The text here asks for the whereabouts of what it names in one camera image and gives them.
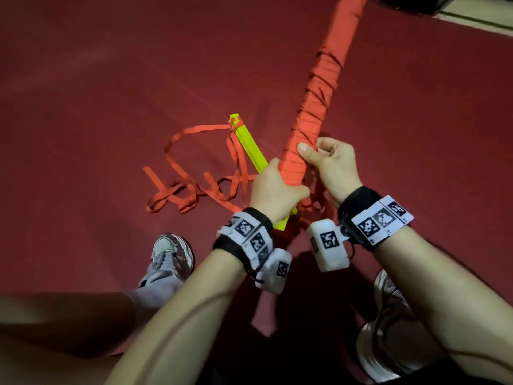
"orange pole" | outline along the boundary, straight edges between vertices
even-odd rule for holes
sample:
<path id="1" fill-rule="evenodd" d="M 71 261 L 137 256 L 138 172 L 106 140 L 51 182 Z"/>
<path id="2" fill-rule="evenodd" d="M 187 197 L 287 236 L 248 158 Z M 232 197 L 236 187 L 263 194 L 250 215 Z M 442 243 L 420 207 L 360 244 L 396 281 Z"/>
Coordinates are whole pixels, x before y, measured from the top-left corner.
<path id="1" fill-rule="evenodd" d="M 328 34 L 317 54 L 317 63 L 306 85 L 306 95 L 292 125 L 279 171 L 288 185 L 301 185 L 306 164 L 298 155 L 300 142 L 316 148 L 317 137 L 326 117 L 331 96 L 337 88 L 340 71 L 344 67 L 356 27 L 366 0 L 338 0 Z"/>

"hand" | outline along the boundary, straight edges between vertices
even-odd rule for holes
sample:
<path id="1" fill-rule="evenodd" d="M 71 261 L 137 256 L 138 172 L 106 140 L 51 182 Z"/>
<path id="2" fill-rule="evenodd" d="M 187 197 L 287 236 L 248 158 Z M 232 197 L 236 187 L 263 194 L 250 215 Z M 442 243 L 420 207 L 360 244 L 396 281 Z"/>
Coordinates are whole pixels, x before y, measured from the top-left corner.
<path id="1" fill-rule="evenodd" d="M 317 139 L 317 149 L 318 152 L 306 143 L 298 144 L 299 155 L 317 167 L 333 205 L 338 208 L 351 193 L 362 186 L 356 169 L 355 149 L 348 143 L 330 137 Z"/>
<path id="2" fill-rule="evenodd" d="M 300 200 L 310 195 L 310 189 L 304 185 L 289 186 L 283 182 L 278 171 L 278 164 L 279 159 L 274 158 L 256 176 L 249 203 L 250 207 L 258 209 L 273 224 L 283 219 Z"/>

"shoe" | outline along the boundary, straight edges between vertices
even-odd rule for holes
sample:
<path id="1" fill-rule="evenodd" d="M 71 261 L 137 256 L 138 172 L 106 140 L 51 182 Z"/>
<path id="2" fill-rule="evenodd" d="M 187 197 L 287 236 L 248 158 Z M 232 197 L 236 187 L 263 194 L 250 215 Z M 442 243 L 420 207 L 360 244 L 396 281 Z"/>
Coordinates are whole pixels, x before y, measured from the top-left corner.
<path id="1" fill-rule="evenodd" d="M 178 235 L 163 233 L 153 245 L 151 264 L 139 287 L 169 276 L 185 282 L 194 270 L 194 265 L 195 257 L 187 241 Z"/>
<path id="2" fill-rule="evenodd" d="M 446 357 L 384 270 L 374 281 L 374 298 L 378 317 L 363 326 L 356 340 L 358 358 L 370 378 L 390 381 Z"/>

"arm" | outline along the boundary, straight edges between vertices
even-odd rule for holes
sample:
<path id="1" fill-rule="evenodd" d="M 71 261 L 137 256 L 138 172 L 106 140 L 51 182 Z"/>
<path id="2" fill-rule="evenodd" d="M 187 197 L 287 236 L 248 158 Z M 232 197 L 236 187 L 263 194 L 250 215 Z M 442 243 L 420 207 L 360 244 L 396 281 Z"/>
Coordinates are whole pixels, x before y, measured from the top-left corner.
<path id="1" fill-rule="evenodd" d="M 278 162 L 272 160 L 256 177 L 250 202 L 273 223 L 309 195 L 307 187 L 283 182 Z M 212 251 L 144 328 L 106 384 L 195 383 L 244 276 L 242 263 L 232 254 Z"/>
<path id="2" fill-rule="evenodd" d="M 298 146 L 319 170 L 334 205 L 362 186 L 355 151 L 319 138 Z M 492 289 L 405 226 L 374 252 L 424 326 L 465 373 L 513 383 L 513 309 Z"/>

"left hand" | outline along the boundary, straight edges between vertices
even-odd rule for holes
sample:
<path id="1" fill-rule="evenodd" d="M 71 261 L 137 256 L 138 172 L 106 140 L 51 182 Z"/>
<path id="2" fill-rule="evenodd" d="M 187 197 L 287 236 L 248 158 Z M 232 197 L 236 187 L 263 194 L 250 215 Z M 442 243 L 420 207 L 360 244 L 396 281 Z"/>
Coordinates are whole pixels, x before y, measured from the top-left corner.
<path id="1" fill-rule="evenodd" d="M 256 176 L 251 192 L 250 207 L 258 209 L 273 224 L 283 219 L 300 200 L 310 195 L 310 189 L 304 185 L 289 186 L 283 182 L 278 171 L 279 158 Z"/>

